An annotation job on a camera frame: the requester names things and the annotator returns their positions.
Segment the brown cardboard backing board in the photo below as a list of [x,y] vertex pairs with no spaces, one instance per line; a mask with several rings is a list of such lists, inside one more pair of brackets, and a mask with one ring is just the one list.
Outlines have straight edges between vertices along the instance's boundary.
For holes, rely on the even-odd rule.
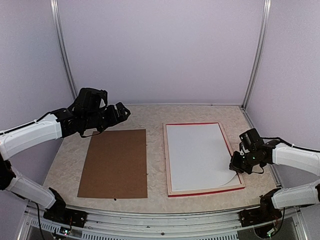
[[146,130],[95,132],[90,139],[77,196],[147,198]]

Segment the white photo mat board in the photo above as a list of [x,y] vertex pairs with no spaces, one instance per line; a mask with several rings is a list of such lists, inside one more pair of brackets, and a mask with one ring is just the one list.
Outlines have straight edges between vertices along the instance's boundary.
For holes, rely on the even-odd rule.
[[[220,185],[220,186],[216,186],[216,187],[211,187],[211,189],[222,189],[222,188],[227,188],[227,187],[233,187],[233,188],[235,188],[236,186],[242,186],[243,185],[243,183],[242,183],[242,177],[241,176],[239,176],[239,174],[238,173],[236,173],[235,174],[235,176],[229,181],[229,182],[227,182],[226,184],[224,184],[224,185]],[[178,187],[177,189],[175,189],[174,187],[172,187],[172,191],[173,192],[178,192],[178,191],[197,191],[197,190],[206,190],[206,191],[208,191],[209,190],[209,188],[207,187],[207,188],[199,188],[199,187],[197,187],[197,188],[187,188],[187,187],[183,187],[183,188],[181,188],[181,187]]]

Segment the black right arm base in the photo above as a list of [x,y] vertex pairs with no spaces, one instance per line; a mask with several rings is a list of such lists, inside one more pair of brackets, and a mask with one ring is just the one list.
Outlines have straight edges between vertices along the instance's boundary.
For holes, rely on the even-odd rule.
[[276,209],[269,195],[260,198],[260,206],[252,209],[245,209],[239,212],[242,227],[248,227],[280,219],[282,211]]

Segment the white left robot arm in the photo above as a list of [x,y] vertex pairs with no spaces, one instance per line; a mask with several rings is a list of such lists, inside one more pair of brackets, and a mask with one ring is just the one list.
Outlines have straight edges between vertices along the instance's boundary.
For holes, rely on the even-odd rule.
[[52,190],[43,187],[18,172],[9,159],[16,154],[47,141],[66,138],[75,133],[85,137],[86,130],[102,133],[109,127],[128,119],[131,112],[123,103],[81,107],[72,104],[46,113],[38,120],[0,133],[0,188],[33,201],[46,209],[57,221],[70,218],[64,200]]

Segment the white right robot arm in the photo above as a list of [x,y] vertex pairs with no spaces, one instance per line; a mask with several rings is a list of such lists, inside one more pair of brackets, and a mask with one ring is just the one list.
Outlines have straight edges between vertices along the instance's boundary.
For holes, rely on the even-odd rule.
[[[259,141],[251,146],[245,145],[246,152],[235,151],[231,157],[229,169],[237,173],[251,174],[253,167],[267,164],[283,165],[300,169],[320,176],[320,154],[315,151],[289,146],[279,140],[267,143]],[[256,218],[266,222],[271,218],[276,209],[293,206],[317,205],[320,203],[320,181],[316,180],[301,186],[276,189],[272,193],[261,197],[264,203],[256,210]]]

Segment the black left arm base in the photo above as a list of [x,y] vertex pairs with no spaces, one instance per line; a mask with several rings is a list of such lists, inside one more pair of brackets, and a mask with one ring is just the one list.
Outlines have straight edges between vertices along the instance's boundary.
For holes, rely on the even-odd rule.
[[84,228],[88,213],[81,210],[67,208],[66,202],[63,200],[61,195],[51,187],[48,189],[53,193],[55,202],[50,208],[45,210],[43,218],[60,224],[69,225],[71,227]]

